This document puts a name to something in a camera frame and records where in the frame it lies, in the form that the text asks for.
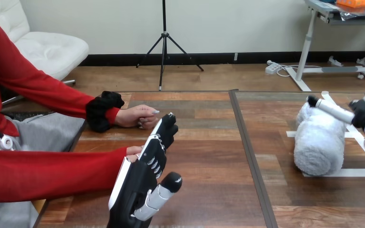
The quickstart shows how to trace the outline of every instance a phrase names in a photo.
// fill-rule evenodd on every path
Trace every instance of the white table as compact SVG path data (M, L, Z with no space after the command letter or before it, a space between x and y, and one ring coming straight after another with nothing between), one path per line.
M347 66L347 67L322 67L322 68L304 68L306 64L307 55L310 49L311 41L314 33L314 24L317 18L320 18L325 23L330 25L365 25L365 19L363 20L346 20L342 21L339 15L339 8L335 5L324 3L319 0L305 0L308 5L309 11L311 11L311 21L306 34L306 40L304 41L303 50L301 52L300 63L297 72L291 67L287 67L285 70L298 87L302 91L311 91L310 88L304 83L302 76L305 73L353 73L359 72L365 75L365 67L363 66Z

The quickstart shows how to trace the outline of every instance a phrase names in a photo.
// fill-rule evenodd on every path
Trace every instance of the human hand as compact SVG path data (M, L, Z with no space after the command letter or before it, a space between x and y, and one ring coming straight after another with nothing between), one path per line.
M154 113L156 109L147 105L138 105L132 108L118 111L115 124L121 127L140 126L141 129L153 129L159 119Z
M131 146L126 149L126 157L131 161L135 162L142 152L144 146Z

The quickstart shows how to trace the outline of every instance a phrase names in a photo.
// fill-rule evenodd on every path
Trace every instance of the chair leg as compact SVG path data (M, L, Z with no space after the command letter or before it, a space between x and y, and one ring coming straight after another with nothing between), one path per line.
M76 84L76 80L63 81L63 83L66 85L70 85L70 84L74 85L74 84Z
M18 100L21 100L21 99L23 99L23 96L16 96L14 98L11 98L9 100L6 100L6 101L2 102L2 105L7 105L9 103L12 103L12 102L15 102L15 101L18 101Z

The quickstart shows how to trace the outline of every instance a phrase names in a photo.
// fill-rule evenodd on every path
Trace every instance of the white leather chair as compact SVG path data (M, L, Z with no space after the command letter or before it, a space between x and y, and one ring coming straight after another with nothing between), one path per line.
M64 79L88 55L89 46L79 38L47 32L30 32L20 0L0 0L0 26L22 55L37 69ZM74 84L74 80L64 81ZM7 104L21 99L14 97Z

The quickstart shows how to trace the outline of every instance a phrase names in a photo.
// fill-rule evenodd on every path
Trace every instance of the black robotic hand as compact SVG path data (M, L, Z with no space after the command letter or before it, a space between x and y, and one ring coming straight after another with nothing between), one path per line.
M174 135L178 132L175 125L175 115L169 113L157 123L146 141L139 160L147 163L154 171L156 178L160 178L166 166L166 151L174 142Z
M175 116L165 115L147 139L138 160L126 157L108 203L108 228L147 228L152 216L181 187L182 179L170 173L157 185L166 165L166 151L178 132Z

